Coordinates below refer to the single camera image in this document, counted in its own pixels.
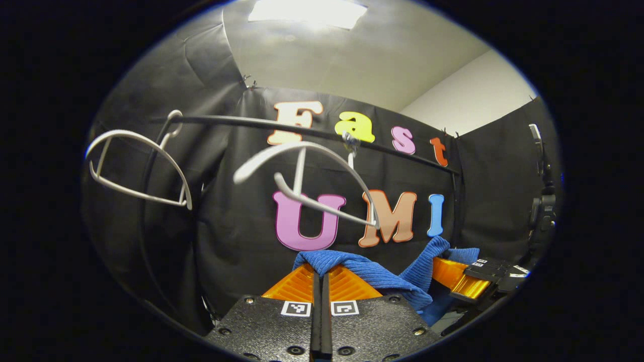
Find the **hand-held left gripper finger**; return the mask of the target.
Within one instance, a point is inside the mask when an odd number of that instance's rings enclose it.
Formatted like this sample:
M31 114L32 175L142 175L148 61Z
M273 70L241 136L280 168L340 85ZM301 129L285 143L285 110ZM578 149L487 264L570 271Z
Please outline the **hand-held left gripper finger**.
M324 276L322 345L333 361L395 361L441 340L401 294L380 293L344 265Z
M205 340L246 361L312 361L319 275L298 266L263 294L242 296Z

